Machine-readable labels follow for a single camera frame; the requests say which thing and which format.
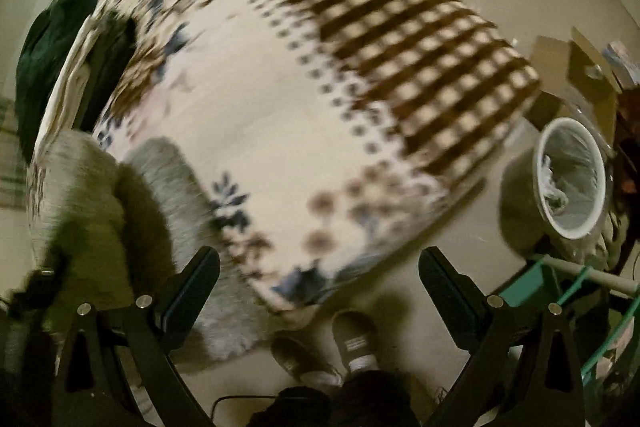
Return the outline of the grey fluffy pants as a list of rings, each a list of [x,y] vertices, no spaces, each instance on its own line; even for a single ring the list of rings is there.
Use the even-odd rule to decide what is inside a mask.
[[[175,359],[197,369],[264,343],[277,317],[232,265],[209,201],[174,144],[149,139],[118,161],[90,135],[62,132],[29,166],[27,216],[38,269],[63,283],[44,324],[57,343],[84,301],[126,307],[154,294],[203,246],[219,251],[215,288]]]

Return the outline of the teal drying rack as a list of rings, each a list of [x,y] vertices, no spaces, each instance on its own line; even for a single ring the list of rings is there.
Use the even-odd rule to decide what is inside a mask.
[[[572,319],[605,306],[605,324],[596,338],[583,343],[582,383],[593,392],[619,379],[631,384],[639,373],[639,281],[536,255],[497,289],[512,307],[540,309],[555,303]]]

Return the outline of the right grey shoe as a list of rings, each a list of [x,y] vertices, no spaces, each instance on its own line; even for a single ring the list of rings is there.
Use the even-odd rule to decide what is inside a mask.
[[[337,312],[332,333],[350,375],[378,370],[378,332],[371,317],[356,310]]]

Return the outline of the grey shoe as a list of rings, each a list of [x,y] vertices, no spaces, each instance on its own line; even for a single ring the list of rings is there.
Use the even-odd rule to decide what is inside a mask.
[[[332,333],[350,375],[378,370],[378,332],[371,317],[356,310],[337,312]]]
[[[274,361],[299,384],[326,393],[342,387],[342,375],[298,340],[288,336],[274,338],[270,351]]]

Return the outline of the white waste bin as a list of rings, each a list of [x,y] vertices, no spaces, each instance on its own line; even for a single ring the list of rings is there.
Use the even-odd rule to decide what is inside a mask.
[[[605,165],[596,139],[578,120],[555,118],[504,169],[501,232],[520,253],[549,239],[561,256],[576,262],[596,243],[605,201]]]

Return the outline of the left grey shoe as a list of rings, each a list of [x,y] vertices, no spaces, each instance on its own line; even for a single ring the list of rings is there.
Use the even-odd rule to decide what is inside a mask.
[[[298,340],[288,336],[274,338],[270,351],[274,361],[299,384],[326,393],[342,387],[342,375]]]

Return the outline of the folded white towel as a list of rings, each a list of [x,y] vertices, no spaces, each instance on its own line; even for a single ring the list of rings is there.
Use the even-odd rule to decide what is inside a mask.
[[[100,35],[99,24],[99,17],[88,16],[66,56],[40,122],[33,160],[47,150],[61,131],[73,126],[90,78],[87,56]]]

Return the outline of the brown cardboard box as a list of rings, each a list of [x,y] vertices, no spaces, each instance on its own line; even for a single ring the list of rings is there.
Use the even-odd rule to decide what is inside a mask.
[[[526,115],[534,127],[570,116],[589,124],[603,143],[614,142],[622,89],[611,66],[580,31],[573,28],[567,41],[537,37],[529,62],[540,78],[540,93]]]

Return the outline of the floral cream bed blanket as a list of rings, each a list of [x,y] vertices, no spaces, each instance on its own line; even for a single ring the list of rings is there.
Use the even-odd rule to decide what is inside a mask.
[[[178,147],[255,293],[306,322],[474,185],[539,93],[462,0],[99,0],[136,50],[92,132]]]

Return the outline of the folded dark green garment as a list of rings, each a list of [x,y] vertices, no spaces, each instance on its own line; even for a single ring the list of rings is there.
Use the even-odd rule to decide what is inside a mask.
[[[32,160],[38,129],[66,56],[98,0],[55,0],[29,29],[16,66],[15,114],[24,159]],[[80,106],[79,129],[90,132],[136,50],[136,22],[113,11],[99,23],[87,60],[89,101]]]

